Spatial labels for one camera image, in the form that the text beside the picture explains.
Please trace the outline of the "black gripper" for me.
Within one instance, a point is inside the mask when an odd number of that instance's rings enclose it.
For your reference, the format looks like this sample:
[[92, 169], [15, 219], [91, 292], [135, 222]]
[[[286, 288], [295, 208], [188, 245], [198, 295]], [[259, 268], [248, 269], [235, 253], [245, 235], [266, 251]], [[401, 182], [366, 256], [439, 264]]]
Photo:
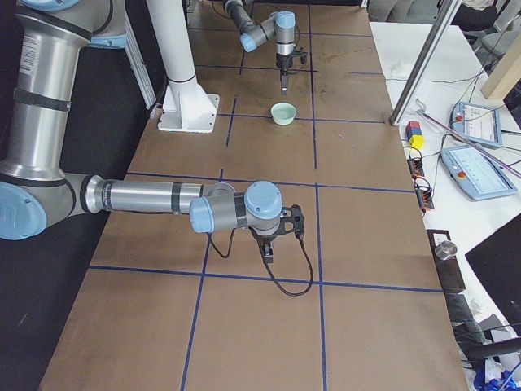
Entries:
[[288, 55], [276, 54], [276, 66], [280, 71], [280, 85], [282, 95], [288, 92], [288, 75], [293, 67], [293, 59], [299, 58], [302, 65], [307, 64], [307, 52], [303, 48], [294, 48]]
[[299, 241], [304, 241], [304, 221], [305, 217], [299, 205], [284, 206], [282, 208], [281, 217], [278, 220], [278, 227], [272, 230], [271, 233], [250, 227], [253, 237], [260, 241], [258, 243], [262, 261], [265, 264], [270, 264], [274, 261], [274, 249], [272, 241], [279, 236], [293, 234]]

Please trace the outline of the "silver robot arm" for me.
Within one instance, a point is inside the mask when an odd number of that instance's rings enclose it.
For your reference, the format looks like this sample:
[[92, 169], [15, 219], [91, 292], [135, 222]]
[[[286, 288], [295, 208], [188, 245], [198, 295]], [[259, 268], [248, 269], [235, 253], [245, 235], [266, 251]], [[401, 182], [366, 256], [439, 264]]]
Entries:
[[272, 38], [276, 41], [276, 67], [279, 70], [282, 95], [286, 95], [294, 58], [299, 58], [304, 65], [308, 56], [295, 40], [295, 14], [292, 11], [275, 11], [258, 24], [245, 9], [245, 5], [252, 1], [227, 0], [222, 3], [225, 13], [239, 29], [239, 40], [247, 53], [255, 51]]
[[[146, 1], [166, 71], [165, 131], [211, 133], [220, 101], [198, 83], [182, 1]], [[241, 34], [246, 52], [271, 38], [282, 93], [298, 51], [296, 18], [277, 11], [261, 24], [244, 9], [248, 1], [224, 1], [225, 12]], [[304, 255], [304, 216], [300, 206], [282, 206], [271, 182], [254, 182], [245, 193], [226, 183], [128, 182], [98, 175], [66, 174], [60, 157], [80, 49], [124, 48], [125, 1], [17, 1], [24, 27], [20, 69], [7, 157], [1, 161], [1, 239], [39, 235], [68, 217], [100, 211], [188, 214], [192, 229], [249, 229], [265, 266], [273, 261], [272, 241], [294, 233]]]

